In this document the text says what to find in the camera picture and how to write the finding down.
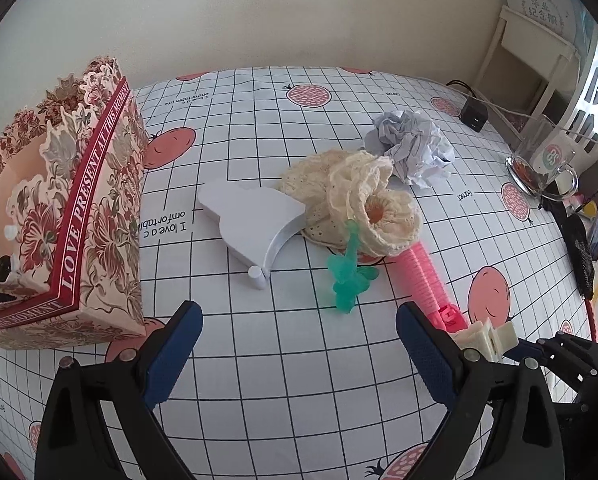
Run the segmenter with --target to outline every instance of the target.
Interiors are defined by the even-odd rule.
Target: round sign
[[[330,90],[318,85],[297,85],[290,88],[285,96],[294,104],[308,108],[317,108],[328,104],[332,95]]]
[[[563,36],[565,22],[552,0],[521,0],[521,8],[528,18]]]
[[[377,466],[368,466],[368,473],[365,476],[377,475],[379,480],[403,480],[426,450],[427,445],[428,443],[424,442],[405,450],[390,462],[384,470],[382,470],[381,461],[379,460]]]
[[[530,218],[530,205],[525,196],[521,194],[514,184],[511,182],[503,184],[501,187],[501,198],[506,209],[514,218],[521,222],[525,222]]]
[[[563,320],[563,323],[561,323],[561,327],[559,328],[559,330],[570,335],[574,335],[575,333],[574,329],[572,328],[572,324],[567,319]]]
[[[28,436],[30,437],[30,446],[36,453],[36,446],[39,443],[39,434],[41,433],[41,423],[38,420],[33,421],[28,428]]]
[[[457,106],[452,101],[448,101],[448,99],[433,97],[430,99],[430,104],[440,112],[448,114],[450,117],[459,117],[459,115],[461,115],[461,111]]]
[[[562,158],[563,154],[561,153],[561,148],[556,144],[549,144],[546,146],[546,149],[543,150],[543,165],[548,171],[554,170],[554,168],[561,162]]]

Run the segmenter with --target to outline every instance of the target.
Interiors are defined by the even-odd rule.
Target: gift box
[[[0,347],[145,334],[139,214],[148,136],[114,59],[70,75],[0,136]]]

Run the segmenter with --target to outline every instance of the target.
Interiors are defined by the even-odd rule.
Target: green plastic toy
[[[376,267],[357,265],[359,226],[353,220],[348,220],[346,228],[350,233],[346,254],[332,254],[326,263],[335,277],[332,290],[336,294],[336,307],[348,314],[354,308],[356,296],[368,290],[370,282],[378,277],[379,271]]]

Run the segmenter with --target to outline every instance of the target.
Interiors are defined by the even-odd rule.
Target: white clip
[[[450,334],[450,337],[460,349],[474,348],[493,363],[501,361],[505,352],[519,344],[512,321],[494,328],[490,318],[485,323],[476,321],[465,330]]]

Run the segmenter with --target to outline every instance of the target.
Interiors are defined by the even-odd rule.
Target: blue gripper pad
[[[179,320],[170,338],[163,344],[146,372],[143,400],[149,410],[153,410],[157,403],[168,400],[188,356],[192,353],[192,348],[201,335],[204,326],[201,307],[194,301],[186,301],[185,304],[188,311]]]
[[[415,303],[410,304],[418,310]],[[432,398],[451,410],[456,399],[452,367],[408,305],[408,303],[404,303],[397,309],[397,334],[399,334],[403,346],[405,346]],[[420,314],[428,323],[429,329],[436,330],[425,319],[423,313],[420,312]]]

